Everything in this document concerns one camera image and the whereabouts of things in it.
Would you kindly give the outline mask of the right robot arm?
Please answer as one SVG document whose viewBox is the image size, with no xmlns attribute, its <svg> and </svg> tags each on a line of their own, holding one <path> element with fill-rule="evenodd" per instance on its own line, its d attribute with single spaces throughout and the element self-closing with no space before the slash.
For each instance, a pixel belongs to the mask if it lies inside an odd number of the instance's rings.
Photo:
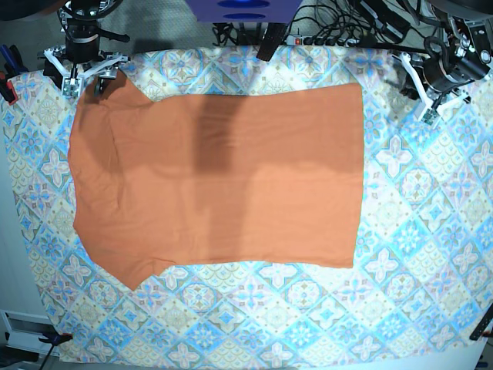
<svg viewBox="0 0 493 370">
<path fill-rule="evenodd" d="M 87 83 L 95 80 L 95 94 L 100 95 L 108 82 L 117 77 L 120 66 L 130 57 L 121 52 L 100 49 L 100 40 L 129 42 L 128 35 L 102 28 L 103 18 L 110 15 L 121 1 L 67 1 L 58 11 L 65 43 L 45 49 L 39 57 L 45 60 L 43 75 L 49 77 L 67 98 L 81 96 Z"/>
</svg>

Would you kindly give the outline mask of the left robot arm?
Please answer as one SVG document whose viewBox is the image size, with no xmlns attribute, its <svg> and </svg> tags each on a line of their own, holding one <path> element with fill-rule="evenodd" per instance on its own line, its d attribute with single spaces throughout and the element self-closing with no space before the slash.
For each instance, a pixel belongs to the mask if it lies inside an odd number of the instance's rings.
<svg viewBox="0 0 493 370">
<path fill-rule="evenodd" d="M 447 39 L 424 40 L 430 58 L 423 77 L 437 93 L 479 81 L 492 63 L 491 1 L 430 1 L 432 11 Z"/>
</svg>

